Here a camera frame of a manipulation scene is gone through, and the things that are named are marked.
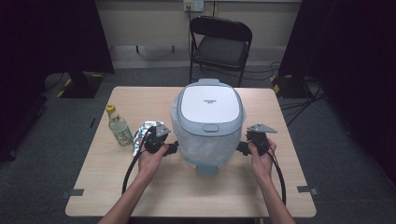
glass bottle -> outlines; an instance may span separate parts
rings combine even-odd
[[[106,111],[108,113],[108,128],[114,133],[120,146],[126,147],[131,145],[134,138],[125,118],[116,111],[114,105],[107,105]]]

chair backrest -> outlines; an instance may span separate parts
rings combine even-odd
[[[251,42],[253,34],[240,21],[230,21],[216,17],[200,16],[190,22],[191,35],[207,35],[218,38]]]

human arm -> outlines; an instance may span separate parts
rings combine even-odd
[[[269,138],[268,143],[270,146],[268,152],[274,156],[276,144]],[[276,191],[274,182],[272,181],[271,172],[273,162],[271,158],[267,154],[259,156],[256,146],[251,142],[248,144],[248,148],[251,152],[252,170],[256,176],[260,190],[262,191],[262,197],[264,198],[272,222],[275,224],[295,223],[288,208],[283,204]]]
[[[150,154],[142,148],[142,153],[139,157],[139,171],[134,178],[132,184],[121,195],[119,200],[107,212],[107,214],[99,221],[99,223],[127,223],[131,217],[137,202],[140,200],[146,187],[151,182],[155,173],[160,166],[163,154],[169,148],[164,144],[154,154]]]

human hand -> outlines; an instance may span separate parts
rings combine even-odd
[[[163,144],[156,153],[151,154],[146,151],[143,146],[139,157],[139,171],[137,172],[137,177],[144,177],[148,182],[151,182],[155,173],[157,173],[158,167],[160,167],[163,154],[168,148],[169,145]]]
[[[274,156],[276,150],[276,144],[270,139],[268,139],[269,149],[268,152]],[[271,179],[272,172],[272,160],[270,156],[265,153],[262,156],[259,156],[259,152],[257,151],[256,146],[252,143],[248,143],[248,148],[251,152],[251,167],[253,169],[253,173],[256,176],[257,180],[261,179]]]

electrical outlet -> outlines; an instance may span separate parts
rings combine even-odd
[[[183,10],[188,11],[204,11],[204,0],[183,0]]]
[[[183,10],[188,11],[188,7],[190,7],[190,11],[192,11],[194,5],[193,0],[183,0]]]

